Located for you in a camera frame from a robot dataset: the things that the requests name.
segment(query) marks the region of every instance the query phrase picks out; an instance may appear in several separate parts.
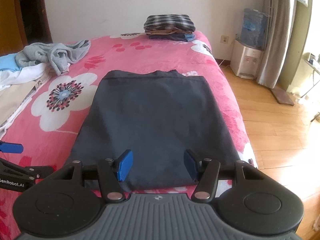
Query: round black joint cover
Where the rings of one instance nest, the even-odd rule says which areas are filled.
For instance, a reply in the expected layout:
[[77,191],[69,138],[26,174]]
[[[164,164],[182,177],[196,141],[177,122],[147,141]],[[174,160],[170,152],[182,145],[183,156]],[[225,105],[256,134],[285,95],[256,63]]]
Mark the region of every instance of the round black joint cover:
[[303,204],[290,190],[273,180],[248,180],[225,191],[217,212],[230,226],[257,236],[296,230]]
[[90,190],[71,180],[53,179],[20,195],[13,205],[13,215],[23,232],[62,237],[92,223],[100,207],[99,198]]

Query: floral bedspread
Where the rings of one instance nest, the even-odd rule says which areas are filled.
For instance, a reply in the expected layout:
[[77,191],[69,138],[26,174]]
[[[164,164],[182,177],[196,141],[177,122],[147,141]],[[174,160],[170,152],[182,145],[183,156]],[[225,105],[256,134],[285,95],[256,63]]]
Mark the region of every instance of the floral bedspread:
[[[150,40],[143,33],[106,36],[92,40],[88,54],[69,68],[69,72],[49,80],[8,129],[3,141],[21,143],[22,154],[0,157],[21,166],[52,165],[60,168],[67,159],[80,127],[89,112],[100,80],[111,70],[150,73],[176,69],[185,76],[202,75],[229,128],[240,158],[254,154],[233,92],[212,56],[207,38],[195,32],[192,42]],[[220,181],[217,194],[230,187]],[[186,192],[192,187],[147,190],[147,193]],[[20,193],[0,189],[1,239],[14,239],[19,229],[12,205]]]

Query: curtain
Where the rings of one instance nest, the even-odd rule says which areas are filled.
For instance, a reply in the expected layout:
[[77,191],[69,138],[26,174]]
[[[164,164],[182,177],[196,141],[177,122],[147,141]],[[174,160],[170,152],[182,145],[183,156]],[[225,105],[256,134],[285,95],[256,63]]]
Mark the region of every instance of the curtain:
[[289,45],[294,0],[264,0],[263,7],[270,17],[265,49],[257,72],[257,83],[274,88]]

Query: plaid shirt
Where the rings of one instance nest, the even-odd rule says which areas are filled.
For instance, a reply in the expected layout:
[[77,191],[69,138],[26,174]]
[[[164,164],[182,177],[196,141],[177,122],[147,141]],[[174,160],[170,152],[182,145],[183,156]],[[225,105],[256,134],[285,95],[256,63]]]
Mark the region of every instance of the plaid shirt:
[[143,28],[145,31],[177,30],[183,33],[193,33],[196,30],[186,14],[150,15]]

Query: electrical outlet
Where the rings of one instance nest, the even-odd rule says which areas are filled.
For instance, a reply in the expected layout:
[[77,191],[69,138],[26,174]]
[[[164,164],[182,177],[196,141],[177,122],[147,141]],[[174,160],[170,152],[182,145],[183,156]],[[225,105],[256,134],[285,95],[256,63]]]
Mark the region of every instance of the electrical outlet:
[[229,42],[229,36],[221,36],[220,43],[227,44]]

